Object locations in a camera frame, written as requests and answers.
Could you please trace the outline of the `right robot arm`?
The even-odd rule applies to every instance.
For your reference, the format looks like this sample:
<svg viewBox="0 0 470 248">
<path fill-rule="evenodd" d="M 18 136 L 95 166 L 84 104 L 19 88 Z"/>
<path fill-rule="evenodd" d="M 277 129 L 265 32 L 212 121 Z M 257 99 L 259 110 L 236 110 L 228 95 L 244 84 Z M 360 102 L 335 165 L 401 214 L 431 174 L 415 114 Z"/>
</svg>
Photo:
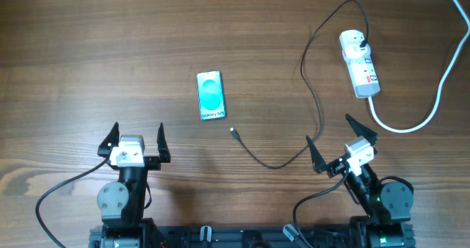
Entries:
<svg viewBox="0 0 470 248">
<path fill-rule="evenodd" d="M 329 178 L 340 175 L 341 180 L 330 189 L 305 197 L 295 208 L 343 185 L 366 214 L 351 217 L 345 225 L 316 226 L 296 239 L 310 247 L 415 247 L 413 226 L 408 224 L 413 207 L 412 184 L 397 176 L 379 179 L 369 165 L 377 154 L 374 145 L 378 134 L 349 114 L 345 118 L 357 138 L 344 146 L 343 156 L 330 163 L 321 156 L 313 139 L 306 137 L 314 171 L 325 172 Z"/>
</svg>

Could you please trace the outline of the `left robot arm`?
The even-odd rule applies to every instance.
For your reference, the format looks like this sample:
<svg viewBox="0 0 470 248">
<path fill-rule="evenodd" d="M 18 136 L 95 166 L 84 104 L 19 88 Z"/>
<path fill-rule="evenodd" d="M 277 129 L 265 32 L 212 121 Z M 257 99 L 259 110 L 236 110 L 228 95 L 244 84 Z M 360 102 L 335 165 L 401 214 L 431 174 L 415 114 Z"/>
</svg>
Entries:
<svg viewBox="0 0 470 248">
<path fill-rule="evenodd" d="M 118 180 L 103 186 L 97 196 L 103 226 L 92 230 L 89 247 L 166 247 L 167 240 L 157 229 L 154 220 L 144 218 L 151 204 L 148 173 L 159 171 L 171 160 L 165 139 L 164 126 L 156 136 L 157 156 L 146 156 L 141 135 L 121 135 L 115 123 L 98 146 L 98 155 L 119 172 Z"/>
</svg>

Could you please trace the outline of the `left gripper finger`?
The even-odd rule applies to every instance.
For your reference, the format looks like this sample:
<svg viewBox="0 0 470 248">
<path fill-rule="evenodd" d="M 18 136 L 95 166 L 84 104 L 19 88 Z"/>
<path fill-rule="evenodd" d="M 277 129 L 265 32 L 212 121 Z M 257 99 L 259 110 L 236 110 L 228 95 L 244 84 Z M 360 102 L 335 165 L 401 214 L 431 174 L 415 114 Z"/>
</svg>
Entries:
<svg viewBox="0 0 470 248">
<path fill-rule="evenodd" d="M 113 147 L 117 147 L 119 143 L 120 132 L 119 132 L 119 124 L 115 122 L 112 126 L 111 131 L 108 133 L 106 138 L 102 141 L 102 143 L 98 146 L 97 154 L 100 157 L 109 157 L 110 153 L 112 152 Z"/>
<path fill-rule="evenodd" d="M 171 155 L 169 148 L 167 146 L 167 141 L 165 138 L 165 129 L 163 123 L 160 123 L 158 128 L 158 133 L 156 137 L 157 150 L 159 152 L 159 160 L 162 163 L 170 163 Z"/>
</svg>

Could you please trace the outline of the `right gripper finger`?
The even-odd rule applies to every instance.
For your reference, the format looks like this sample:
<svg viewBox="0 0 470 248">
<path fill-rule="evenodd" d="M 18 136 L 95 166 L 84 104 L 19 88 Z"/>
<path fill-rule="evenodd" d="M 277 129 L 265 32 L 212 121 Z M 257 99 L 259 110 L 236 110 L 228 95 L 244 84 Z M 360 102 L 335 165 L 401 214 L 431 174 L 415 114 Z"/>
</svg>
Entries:
<svg viewBox="0 0 470 248">
<path fill-rule="evenodd" d="M 375 131 L 359 123 L 355 118 L 353 118 L 349 114 L 345 114 L 345 118 L 357 137 L 362 136 L 371 145 L 375 145 L 377 141 L 377 136 L 378 136 L 378 134 Z"/>
<path fill-rule="evenodd" d="M 310 136 L 306 136 L 305 139 L 307 141 L 308 148 L 309 148 L 310 153 L 311 153 L 311 160 L 312 160 L 312 165 L 313 165 L 314 171 L 316 173 L 324 172 L 326 170 L 326 166 L 327 166 L 324 158 L 322 157 L 322 155 L 318 151 L 318 149 L 315 146 L 312 138 Z"/>
</svg>

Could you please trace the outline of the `blue Galaxy smartphone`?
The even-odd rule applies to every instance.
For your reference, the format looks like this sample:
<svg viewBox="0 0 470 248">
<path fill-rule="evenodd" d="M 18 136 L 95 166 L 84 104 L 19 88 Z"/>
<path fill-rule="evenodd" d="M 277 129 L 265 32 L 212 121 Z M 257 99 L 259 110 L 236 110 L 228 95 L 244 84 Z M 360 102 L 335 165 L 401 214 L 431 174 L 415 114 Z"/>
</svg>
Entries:
<svg viewBox="0 0 470 248">
<path fill-rule="evenodd" d="M 196 75 L 200 119 L 223 119 L 227 115 L 221 72 L 209 71 Z"/>
</svg>

